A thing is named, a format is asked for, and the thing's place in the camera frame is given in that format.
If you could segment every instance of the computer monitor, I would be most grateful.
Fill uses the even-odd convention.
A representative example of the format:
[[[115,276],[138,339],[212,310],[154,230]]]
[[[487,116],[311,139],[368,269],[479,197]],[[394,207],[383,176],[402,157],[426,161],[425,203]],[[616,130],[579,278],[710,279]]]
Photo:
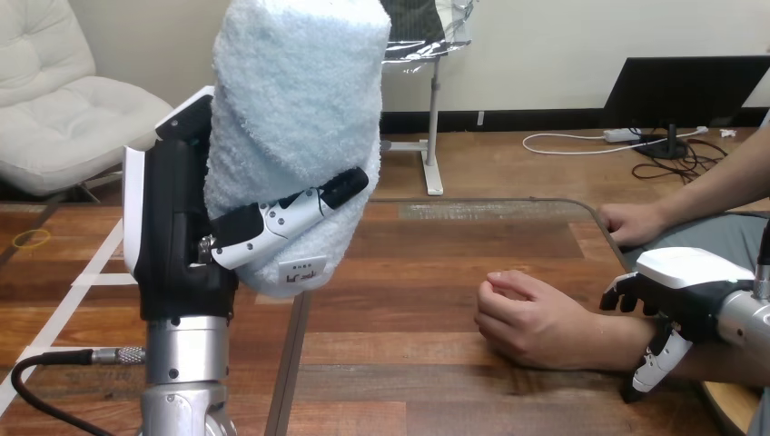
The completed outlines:
[[[604,106],[602,127],[666,129],[668,141],[635,150],[683,157],[686,145],[676,128],[729,125],[768,68],[766,55],[629,57]]]

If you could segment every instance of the gray shorts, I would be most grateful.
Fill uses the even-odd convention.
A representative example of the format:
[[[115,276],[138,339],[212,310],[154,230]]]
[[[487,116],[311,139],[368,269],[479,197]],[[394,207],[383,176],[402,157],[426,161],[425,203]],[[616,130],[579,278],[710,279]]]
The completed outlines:
[[[637,259],[647,250],[695,247],[753,271],[766,225],[767,218],[760,213],[727,213],[676,227],[652,243],[624,253],[624,256],[628,264],[636,269]],[[770,435],[770,388],[765,388],[762,402],[747,435]]]

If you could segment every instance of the white wall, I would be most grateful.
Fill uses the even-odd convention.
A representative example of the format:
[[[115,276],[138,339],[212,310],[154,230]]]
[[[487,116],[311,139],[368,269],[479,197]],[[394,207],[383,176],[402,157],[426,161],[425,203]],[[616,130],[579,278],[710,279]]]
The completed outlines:
[[[99,74],[171,104],[212,80],[227,0],[70,0]],[[756,55],[768,0],[481,0],[473,44],[442,61],[441,110],[602,107],[628,56]],[[388,71],[386,111],[425,111],[429,68]],[[770,75],[747,106],[770,106]]]
[[[179,104],[213,81],[212,47],[229,0],[70,0],[96,73]]]

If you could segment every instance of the fuzzy towel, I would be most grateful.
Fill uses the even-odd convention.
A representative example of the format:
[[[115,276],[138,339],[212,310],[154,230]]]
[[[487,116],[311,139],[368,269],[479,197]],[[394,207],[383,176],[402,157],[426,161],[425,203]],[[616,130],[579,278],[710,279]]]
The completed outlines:
[[[323,185],[355,166],[367,189],[277,256],[238,268],[255,291],[288,297],[325,284],[379,180],[381,62],[390,19],[379,0],[233,0],[213,51],[212,219]],[[322,273],[286,283],[279,266],[325,256]]]

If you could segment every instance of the plastic bag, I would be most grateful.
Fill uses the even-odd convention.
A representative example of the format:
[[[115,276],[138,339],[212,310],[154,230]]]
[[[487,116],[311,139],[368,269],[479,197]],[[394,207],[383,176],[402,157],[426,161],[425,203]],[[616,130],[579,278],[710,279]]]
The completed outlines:
[[[391,23],[386,64],[425,63],[470,44],[474,0],[380,1]],[[419,69],[404,67],[408,73]]]

